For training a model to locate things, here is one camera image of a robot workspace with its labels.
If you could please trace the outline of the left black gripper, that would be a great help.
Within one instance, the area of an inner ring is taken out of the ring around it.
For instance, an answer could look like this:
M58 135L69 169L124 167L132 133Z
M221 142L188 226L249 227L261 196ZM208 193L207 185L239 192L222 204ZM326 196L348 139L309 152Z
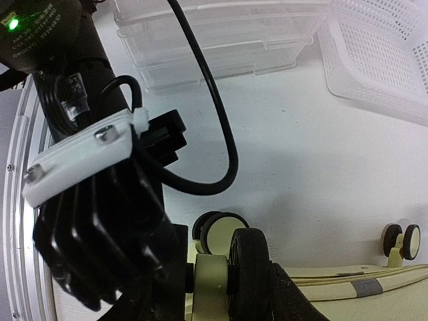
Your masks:
M163 182L155 171L178 160L177 151L187 142L186 127L177 110L167 112L148 122L141 134L133 128L133 221L147 234L174 234L175 226L165 213Z

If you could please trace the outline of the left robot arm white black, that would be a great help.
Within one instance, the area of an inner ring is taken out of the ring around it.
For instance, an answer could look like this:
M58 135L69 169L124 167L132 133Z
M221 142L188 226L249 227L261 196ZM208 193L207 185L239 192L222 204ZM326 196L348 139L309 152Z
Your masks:
M45 117L64 135L31 166L37 176L23 197L32 207L139 151L165 166L185 145L176 110L149 118L137 80L114 75L93 10L83 1L1 2L1 62L40 76Z

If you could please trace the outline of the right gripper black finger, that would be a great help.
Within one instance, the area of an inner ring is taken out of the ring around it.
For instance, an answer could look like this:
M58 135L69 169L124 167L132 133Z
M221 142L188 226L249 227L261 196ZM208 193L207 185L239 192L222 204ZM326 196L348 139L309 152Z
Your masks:
M327 320L284 268L270 260L263 232L234 231L230 246L231 320Z

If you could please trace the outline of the pale yellow hard-shell suitcase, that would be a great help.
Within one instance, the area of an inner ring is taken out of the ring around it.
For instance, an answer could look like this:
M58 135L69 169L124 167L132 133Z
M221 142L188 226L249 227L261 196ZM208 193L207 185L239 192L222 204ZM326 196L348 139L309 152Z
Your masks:
M187 295L186 320L225 320L222 286L225 260L233 232L247 229L247 221L230 212L211 211L192 229L191 262L203 295ZM331 320L426 320L427 264L404 265L417 257L421 246L418 225L406 229L390 224L383 231L386 266L287 267L285 272L303 295Z

